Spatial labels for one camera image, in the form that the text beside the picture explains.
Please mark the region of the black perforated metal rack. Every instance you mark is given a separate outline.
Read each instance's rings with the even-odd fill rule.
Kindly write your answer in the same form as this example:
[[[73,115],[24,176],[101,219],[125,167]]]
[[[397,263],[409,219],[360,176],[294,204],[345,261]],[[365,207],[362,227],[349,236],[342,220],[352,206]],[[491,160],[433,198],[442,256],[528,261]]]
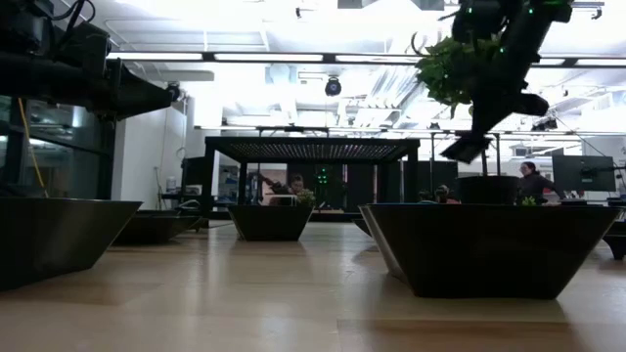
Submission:
[[[347,212],[359,212],[360,205],[391,201],[387,189],[389,166],[398,163],[404,156],[409,161],[405,199],[415,201],[418,195],[418,139],[213,136],[205,138],[204,144],[201,163],[201,214],[204,218],[211,216],[213,208],[211,186],[216,153],[224,154],[241,165],[238,198],[235,203],[227,206],[227,210],[231,205],[262,205],[258,202],[262,195],[260,189],[251,195],[246,193],[249,177],[247,166],[251,163],[346,167],[345,177],[334,171],[324,170],[306,177],[304,186],[313,191],[316,197],[313,212],[321,201],[328,199],[342,199]]]

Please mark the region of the green plant in black pot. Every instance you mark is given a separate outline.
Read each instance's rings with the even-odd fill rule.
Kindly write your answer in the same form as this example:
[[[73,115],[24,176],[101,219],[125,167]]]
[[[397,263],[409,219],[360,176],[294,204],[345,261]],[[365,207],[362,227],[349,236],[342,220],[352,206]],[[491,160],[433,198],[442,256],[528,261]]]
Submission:
[[[451,113],[455,113],[459,105],[470,105],[472,124],[470,66],[484,60],[493,62],[495,67],[502,70],[498,63],[502,57],[499,43],[493,39],[473,39],[469,43],[460,43],[447,37],[426,51],[427,58],[417,63],[418,81],[426,86],[430,98],[449,107]],[[467,135],[470,135],[470,130],[461,133],[459,139]]]

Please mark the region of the black computer monitor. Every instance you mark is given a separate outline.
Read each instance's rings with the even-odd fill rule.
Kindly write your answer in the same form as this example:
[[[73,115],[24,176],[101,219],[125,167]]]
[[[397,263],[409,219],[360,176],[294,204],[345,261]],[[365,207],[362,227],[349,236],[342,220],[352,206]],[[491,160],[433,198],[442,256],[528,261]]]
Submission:
[[[553,155],[555,184],[564,191],[615,192],[610,156]]]

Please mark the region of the black aluminium table frame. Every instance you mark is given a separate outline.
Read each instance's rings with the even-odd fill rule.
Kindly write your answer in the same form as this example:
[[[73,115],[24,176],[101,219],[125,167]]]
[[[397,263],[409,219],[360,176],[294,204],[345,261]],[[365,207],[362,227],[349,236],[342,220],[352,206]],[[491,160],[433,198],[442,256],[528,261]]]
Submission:
[[[363,216],[360,212],[318,212],[314,211],[310,218],[310,222],[322,223],[352,223],[354,220],[362,220]]]

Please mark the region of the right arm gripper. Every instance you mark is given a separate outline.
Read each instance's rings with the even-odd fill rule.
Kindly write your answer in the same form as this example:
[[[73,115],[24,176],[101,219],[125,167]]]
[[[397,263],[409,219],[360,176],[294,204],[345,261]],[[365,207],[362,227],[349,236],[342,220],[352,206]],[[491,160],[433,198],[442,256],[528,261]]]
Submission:
[[[490,146],[484,135],[512,113],[543,116],[549,103],[537,94],[522,93],[527,87],[525,76],[532,64],[513,60],[513,73],[499,70],[493,62],[479,60],[473,63],[469,74],[469,95],[473,105],[470,135],[462,136],[441,155],[466,164],[474,161]]]

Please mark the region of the long ceiling light strip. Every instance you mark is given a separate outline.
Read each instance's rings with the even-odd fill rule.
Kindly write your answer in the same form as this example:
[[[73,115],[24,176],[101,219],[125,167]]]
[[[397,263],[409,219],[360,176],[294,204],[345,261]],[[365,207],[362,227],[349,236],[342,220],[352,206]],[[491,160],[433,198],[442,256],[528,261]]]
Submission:
[[[111,52],[109,61],[147,63],[414,66],[427,55],[279,52]],[[626,68],[626,57],[542,57],[537,68]]]

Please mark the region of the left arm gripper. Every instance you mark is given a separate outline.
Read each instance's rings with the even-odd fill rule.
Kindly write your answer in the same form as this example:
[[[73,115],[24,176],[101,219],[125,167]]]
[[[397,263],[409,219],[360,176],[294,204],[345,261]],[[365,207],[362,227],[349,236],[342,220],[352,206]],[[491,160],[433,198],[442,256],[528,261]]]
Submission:
[[[133,74],[125,64],[107,65],[110,35],[89,22],[73,29],[63,45],[63,62],[72,66],[63,79],[63,103],[112,114],[116,120],[169,108],[172,93]]]

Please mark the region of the person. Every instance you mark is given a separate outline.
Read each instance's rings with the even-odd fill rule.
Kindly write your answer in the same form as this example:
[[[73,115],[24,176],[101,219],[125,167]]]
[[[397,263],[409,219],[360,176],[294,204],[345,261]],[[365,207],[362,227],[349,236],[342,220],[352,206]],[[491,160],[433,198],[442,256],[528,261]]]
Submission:
[[[277,183],[272,186],[275,195],[295,195],[304,189],[304,180],[301,174],[293,174],[288,185]]]
[[[519,171],[521,173],[518,184],[519,201],[533,198],[538,204],[546,203],[548,201],[544,196],[546,190],[556,193],[559,199],[565,198],[564,192],[554,182],[542,176],[533,162],[523,162]]]
[[[440,185],[435,189],[435,201],[443,204],[460,204],[461,202],[451,196],[451,191],[446,185]]]

